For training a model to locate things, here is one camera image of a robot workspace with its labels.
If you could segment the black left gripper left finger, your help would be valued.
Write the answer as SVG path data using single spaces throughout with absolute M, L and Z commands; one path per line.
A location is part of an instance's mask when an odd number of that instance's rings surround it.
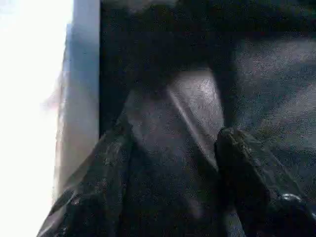
M 108 130 L 73 174 L 38 236 L 118 236 L 132 144 L 131 127 L 126 121 Z

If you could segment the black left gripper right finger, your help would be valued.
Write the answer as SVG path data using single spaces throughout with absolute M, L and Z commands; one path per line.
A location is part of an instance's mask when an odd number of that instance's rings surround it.
M 316 235 L 316 214 L 306 195 L 259 140 L 243 130 L 222 128 L 215 157 L 246 236 Z

